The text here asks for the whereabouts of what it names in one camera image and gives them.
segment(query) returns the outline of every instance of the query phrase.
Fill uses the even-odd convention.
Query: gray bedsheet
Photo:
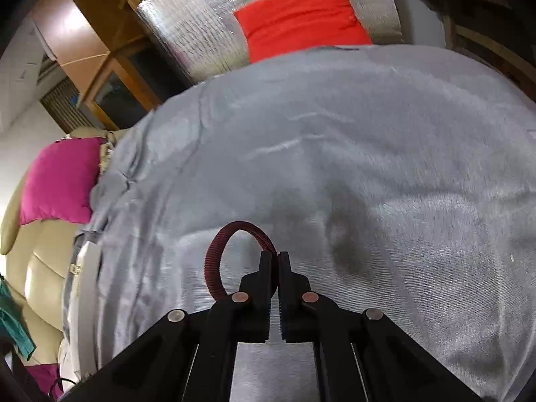
[[[216,77],[121,141],[93,191],[103,365],[168,310],[208,308],[203,258],[248,220],[341,307],[382,308],[479,395],[534,371],[536,109],[446,50],[322,48]],[[237,289],[259,248],[231,239]],[[317,400],[312,348],[240,345],[232,400]]]

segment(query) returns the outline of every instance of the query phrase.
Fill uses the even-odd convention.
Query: slatted panel
[[[65,133],[70,133],[78,127],[95,127],[74,106],[78,94],[71,80],[65,78],[41,99],[41,104]]]

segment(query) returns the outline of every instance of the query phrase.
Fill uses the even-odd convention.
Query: silver rivet
[[[370,321],[379,321],[383,317],[383,311],[379,308],[369,308],[366,311],[366,317]]]
[[[237,291],[232,294],[231,299],[233,302],[246,302],[249,299],[249,295],[244,291]]]
[[[308,291],[302,295],[302,299],[304,302],[313,304],[318,300],[318,295],[314,291]]]
[[[184,319],[184,311],[182,310],[171,310],[168,313],[168,321],[177,323],[180,322],[182,319]]]

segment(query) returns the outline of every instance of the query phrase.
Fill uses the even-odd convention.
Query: black cable
[[[56,378],[54,383],[50,386],[50,390],[48,391],[48,397],[52,402],[56,402],[56,399],[54,398],[52,391],[54,390],[54,387],[60,383],[60,381],[67,381],[70,382],[73,385],[76,385],[76,382],[69,380],[67,378],[62,378],[61,376],[59,378]]]

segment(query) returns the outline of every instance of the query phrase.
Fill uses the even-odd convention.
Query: magenta cloth
[[[42,149],[26,174],[20,224],[63,219],[88,223],[89,193],[98,178],[103,138],[67,139]]]
[[[46,395],[54,381],[60,376],[59,364],[27,365],[26,370],[36,380],[39,389]],[[63,391],[59,385],[55,385],[52,394],[57,400],[63,394]]]

